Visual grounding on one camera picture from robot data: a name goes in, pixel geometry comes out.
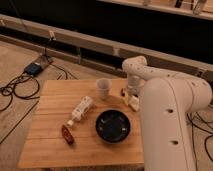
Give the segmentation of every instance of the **wall outlet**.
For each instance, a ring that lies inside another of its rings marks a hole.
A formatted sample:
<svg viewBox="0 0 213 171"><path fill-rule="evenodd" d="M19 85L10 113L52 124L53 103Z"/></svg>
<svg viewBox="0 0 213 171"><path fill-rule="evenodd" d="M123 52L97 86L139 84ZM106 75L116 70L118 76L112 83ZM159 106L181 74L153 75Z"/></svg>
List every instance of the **wall outlet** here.
<svg viewBox="0 0 213 171"><path fill-rule="evenodd" d="M2 26L4 26L4 27L6 26L4 20L0 20L0 22L1 22L1 25L2 25Z"/></svg>
<svg viewBox="0 0 213 171"><path fill-rule="evenodd" d="M50 38L56 40L55 33L52 30L49 30Z"/></svg>

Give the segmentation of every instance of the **black cable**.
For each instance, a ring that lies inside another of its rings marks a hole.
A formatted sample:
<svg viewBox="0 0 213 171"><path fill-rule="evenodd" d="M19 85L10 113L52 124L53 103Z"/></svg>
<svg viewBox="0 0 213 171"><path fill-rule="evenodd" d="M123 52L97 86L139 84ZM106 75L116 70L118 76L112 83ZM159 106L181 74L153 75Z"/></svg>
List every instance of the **black cable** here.
<svg viewBox="0 0 213 171"><path fill-rule="evenodd" d="M204 147L205 147L205 151L206 151L206 153L207 153L209 159L213 162L213 158L212 158L212 156L210 155L209 150L208 150L208 147L207 147L207 143L208 143L208 140L209 140L210 138L213 138L213 135L210 135L210 136L208 136L208 137L205 138Z"/></svg>
<svg viewBox="0 0 213 171"><path fill-rule="evenodd" d="M55 68L63 71L66 75L66 79L68 79L68 74L74 78L74 79L78 79L75 75L73 75L70 71L66 70L65 68L61 67L61 66L58 66L58 65L55 65L55 64L50 64L51 66L54 66Z"/></svg>
<svg viewBox="0 0 213 171"><path fill-rule="evenodd" d="M200 119L201 122L203 122L204 124L208 125L208 122L205 121L205 120L199 115L199 113L198 113L197 116L198 116L198 118ZM192 118L192 114L190 114L190 116L189 116L189 114L187 114L187 118L188 118L188 120L190 121L192 127L196 127L197 129L199 129L199 130L201 130L201 131L204 131L204 132L210 134L210 135L208 135L208 136L205 138L204 147L205 147L206 154L208 155L209 159L213 162L213 158L212 158L212 156L210 155L209 150L208 150L208 146L207 146L208 140L209 140L210 138L213 137L213 132L208 131L208 130L206 130L206 129L200 127L200 126L198 126L197 124L195 124L195 123L193 122L193 120L192 120L192 119L193 119L193 118ZM193 139L193 138L192 138L193 149L195 149L195 145L194 145L195 142L194 142L194 139Z"/></svg>
<svg viewBox="0 0 213 171"><path fill-rule="evenodd" d="M8 132L8 134L0 141L0 144L2 144L7 137L16 129L16 127L21 123L21 121L24 120L24 118L26 118L26 116L33 110L33 108L38 104L38 101L31 106L31 108L25 113L25 115L14 125L14 127Z"/></svg>
<svg viewBox="0 0 213 171"><path fill-rule="evenodd" d="M199 114L198 112L196 112L196 114L197 114L197 116L200 118L200 120L201 120L203 123L206 124L206 126L208 126L210 129L213 130L213 127L209 125L211 122L205 121L205 120L200 116L200 114Z"/></svg>
<svg viewBox="0 0 213 171"><path fill-rule="evenodd" d="M29 80L33 80L36 83L36 89L30 95L22 96L17 93L17 87L21 84L28 82ZM0 95L3 97L10 97L10 100L6 106L0 109L0 112L5 111L13 101L13 96L23 99L23 100L33 100L38 99L39 97L35 97L35 95L40 91L40 84L38 80L30 75L21 74L18 77L12 79L6 86L0 87Z"/></svg>
<svg viewBox="0 0 213 171"><path fill-rule="evenodd" d="M196 166L196 171L198 171L198 164L197 164L197 154L196 154L196 150L195 150L195 136L194 136L194 125L192 124L192 148L193 148L193 152L194 152L194 156L195 156L195 166Z"/></svg>
<svg viewBox="0 0 213 171"><path fill-rule="evenodd" d="M195 123L191 120L191 118L189 117L189 114L187 114L187 118L188 118L188 120L190 121L190 123L193 124L193 125L194 125L196 128L198 128L199 130L202 130L202 131L204 131L204 132L206 132L206 133L209 133L209 134L213 134L213 132L208 131L208 130L206 130L206 129L200 127L200 126L198 126L197 124L195 124Z"/></svg>

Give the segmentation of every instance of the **small food item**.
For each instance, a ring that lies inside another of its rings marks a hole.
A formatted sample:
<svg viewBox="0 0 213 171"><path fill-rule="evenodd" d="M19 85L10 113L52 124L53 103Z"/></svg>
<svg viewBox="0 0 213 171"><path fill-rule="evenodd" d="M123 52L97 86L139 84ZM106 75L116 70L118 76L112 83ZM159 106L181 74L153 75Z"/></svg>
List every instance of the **small food item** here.
<svg viewBox="0 0 213 171"><path fill-rule="evenodd" d="M61 131L62 131L62 136L66 140L67 144L72 145L74 143L74 138L72 134L70 133L69 128L66 125L62 125Z"/></svg>

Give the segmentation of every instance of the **floor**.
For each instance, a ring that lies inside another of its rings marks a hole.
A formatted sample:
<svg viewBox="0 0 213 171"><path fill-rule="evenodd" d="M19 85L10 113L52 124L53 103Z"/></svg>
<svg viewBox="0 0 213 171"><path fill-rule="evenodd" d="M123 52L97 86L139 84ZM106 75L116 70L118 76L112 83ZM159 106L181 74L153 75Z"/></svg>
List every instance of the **floor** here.
<svg viewBox="0 0 213 171"><path fill-rule="evenodd" d="M12 78L19 75L23 71L23 68L29 64L31 61L38 57L38 53L21 48L12 44L8 44L0 41L0 86L8 83ZM79 79L89 79L89 78L116 78L116 76L109 75L100 71L89 69L77 64L66 62L60 59L54 59L54 64L63 66L72 72ZM41 84L46 79L57 79L61 75L61 71L49 66L41 75L38 76ZM30 91L27 87L20 92ZM0 97L0 105L4 103L5 99ZM23 119L26 112L31 108L32 105L36 103L33 101L23 101L19 99L14 99L11 107L0 113L0 141L4 140L4 137L8 132L14 127L14 125L21 119ZM28 115L18 124L18 126L12 131L12 133L0 144L0 168L2 171L20 171L17 168L17 162L27 136L27 132L31 123L31 119L34 113L33 109ZM208 111L209 115L206 115L207 119L213 120L213 111ZM204 134L196 130L196 152L198 158L198 168L199 171L212 171L213 163L210 162L207 157L204 147L203 140L207 134ZM209 141L209 151L213 155L213 141ZM27 171L41 171L41 169L26 169ZM74 168L74 169L63 169L63 170L142 170L141 166L134 167L101 167L101 168Z"/></svg>

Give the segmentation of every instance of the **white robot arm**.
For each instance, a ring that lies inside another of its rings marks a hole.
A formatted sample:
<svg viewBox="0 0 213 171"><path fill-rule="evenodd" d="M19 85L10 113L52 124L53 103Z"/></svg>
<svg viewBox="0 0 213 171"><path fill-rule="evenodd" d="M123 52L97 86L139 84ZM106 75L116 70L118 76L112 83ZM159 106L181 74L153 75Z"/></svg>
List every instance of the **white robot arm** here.
<svg viewBox="0 0 213 171"><path fill-rule="evenodd" d="M146 65L143 56L122 64L129 94L139 96L145 170L195 171L185 114L207 107L212 89L201 78ZM140 79L147 80L142 88Z"/></svg>

